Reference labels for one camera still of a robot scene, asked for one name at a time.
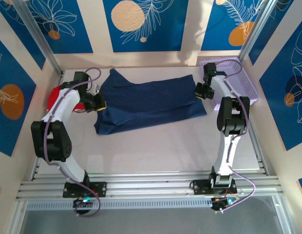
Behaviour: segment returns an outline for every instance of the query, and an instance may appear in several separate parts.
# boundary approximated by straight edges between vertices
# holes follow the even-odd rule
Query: navy blue cloth
[[[97,112],[96,132],[108,135],[206,115],[194,90],[192,75],[134,84],[111,69],[100,88],[107,108]]]

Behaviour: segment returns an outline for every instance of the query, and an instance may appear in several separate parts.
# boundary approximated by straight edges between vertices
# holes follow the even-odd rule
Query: floral wall print
[[[188,0],[103,0],[114,52],[180,51]]]
[[[302,22],[260,79],[287,150],[302,143]]]
[[[11,156],[36,85],[0,41],[0,152]]]
[[[76,0],[26,0],[25,3],[55,54],[93,52]],[[10,0],[0,0],[0,11],[31,53],[32,47],[37,46]]]
[[[215,0],[202,50],[239,50],[265,0]]]
[[[257,40],[255,41],[252,49],[248,54],[252,64],[255,64],[259,55],[270,40],[274,31],[279,26],[279,23],[283,19],[283,16],[287,13],[287,10],[289,9],[293,1],[294,0],[277,0],[272,12],[270,13],[270,17],[268,18],[266,24],[264,25],[263,29],[258,35]]]

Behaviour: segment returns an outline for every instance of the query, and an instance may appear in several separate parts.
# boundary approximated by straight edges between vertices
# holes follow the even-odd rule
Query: purple cable
[[[49,161],[48,155],[47,155],[47,132],[48,132],[48,128],[49,128],[49,125],[50,125],[50,123],[51,123],[51,120],[52,120],[52,118],[53,118],[53,116],[54,116],[54,114],[55,114],[55,112],[56,112],[58,106],[60,105],[60,103],[62,102],[62,100],[65,98],[65,96],[66,96],[71,90],[73,90],[74,88],[76,88],[76,87],[78,87],[78,86],[80,86],[80,85],[82,85],[82,84],[88,84],[88,83],[94,82],[94,81],[96,81],[97,79],[100,78],[100,76],[101,76],[101,70],[100,70],[99,68],[96,68],[96,67],[88,68],[88,69],[85,71],[85,73],[87,73],[88,71],[90,71],[90,70],[92,70],[92,69],[96,69],[96,70],[99,71],[99,75],[98,75],[95,79],[93,79],[93,80],[90,79],[90,80],[88,80],[88,81],[84,81],[84,82],[81,82],[81,83],[78,83],[78,84],[72,86],[70,89],[68,89],[68,90],[64,93],[64,95],[63,95],[63,96],[59,99],[59,101],[56,103],[56,105],[55,105],[55,107],[54,107],[54,109],[53,109],[53,111],[52,111],[52,114],[49,116],[49,118],[48,118],[48,120],[47,120],[46,127],[45,127],[45,131],[44,131],[44,139],[43,139],[43,145],[44,145],[44,158],[45,158],[46,163],[47,163],[49,166],[57,166],[57,167],[59,167],[59,170],[61,171],[61,173],[62,173],[67,179],[69,179],[70,181],[72,181],[72,182],[75,183],[75,184],[78,184],[78,185],[81,186],[82,188],[88,190],[90,193],[92,193],[92,194],[95,196],[95,198],[96,198],[96,199],[98,200],[98,202],[99,202],[99,207],[98,207],[98,209],[97,209],[94,213],[92,213],[92,214],[83,214],[83,215],[80,215],[80,214],[77,213],[77,207],[78,207],[80,204],[82,204],[83,202],[79,203],[79,205],[77,205],[77,206],[75,207],[74,212],[76,213],[76,215],[81,216],[81,217],[91,217],[91,216],[95,215],[96,213],[98,213],[98,211],[100,210],[100,207],[101,207],[100,198],[99,198],[99,196],[98,196],[93,190],[91,190],[91,189],[88,188],[87,186],[83,185],[82,183],[80,183],[80,182],[78,182],[78,181],[76,181],[76,180],[70,178],[70,176],[67,175],[66,172],[61,168],[60,164],[58,164],[58,163],[56,163],[56,162],[51,163],[51,162]]]
[[[235,137],[233,137],[233,138],[231,139],[231,142],[230,142],[230,145],[229,145],[229,149],[228,149],[227,160],[226,160],[226,162],[229,162],[229,156],[230,156],[231,148],[232,148],[232,145],[233,145],[232,141],[233,141],[235,138],[237,138],[237,137],[240,137],[240,136],[245,135],[245,134],[248,132],[249,125],[248,125],[248,116],[247,116],[246,108],[245,108],[245,106],[244,106],[242,100],[240,99],[240,97],[239,97],[236,93],[234,93],[234,90],[231,88],[231,86],[230,86],[229,83],[227,82],[228,77],[231,77],[231,76],[234,76],[234,75],[236,75],[236,74],[239,74],[239,73],[242,71],[242,69],[243,69],[242,64],[241,64],[239,61],[234,60],[234,59],[225,59],[225,60],[223,60],[223,61],[220,61],[220,62],[217,63],[216,65],[218,65],[218,64],[220,64],[220,63],[222,63],[222,62],[225,62],[225,61],[233,61],[233,62],[239,64],[239,66],[240,66],[240,70],[239,70],[238,72],[233,73],[233,74],[230,74],[229,76],[226,76],[226,78],[225,78],[225,80],[224,80],[224,83],[225,83],[225,85],[227,86],[227,88],[232,92],[232,94],[233,94],[233,95],[237,98],[237,100],[239,101],[239,104],[240,104],[241,107],[242,107],[242,110],[243,110],[243,113],[244,113],[244,116],[245,116],[245,121],[246,121],[246,131],[243,132],[243,133],[240,134],[240,135],[236,135]],[[251,181],[250,179],[244,177],[243,175],[241,175],[241,174],[235,172],[229,165],[228,165],[228,167],[229,167],[229,169],[232,171],[233,174],[235,174],[235,175],[237,175],[238,177],[243,178],[243,179],[245,179],[246,181],[248,181],[249,183],[251,183],[251,184],[253,185],[253,191],[252,191],[249,195],[247,195],[245,198],[241,199],[240,201],[238,201],[238,202],[236,202],[236,203],[230,205],[229,207],[224,208],[223,210],[218,211],[218,212],[223,212],[223,211],[225,211],[225,210],[228,210],[228,209],[230,209],[231,207],[234,207],[234,206],[240,204],[241,202],[243,202],[243,201],[249,199],[249,198],[255,193],[255,190],[256,190],[256,185],[254,184],[253,181]]]

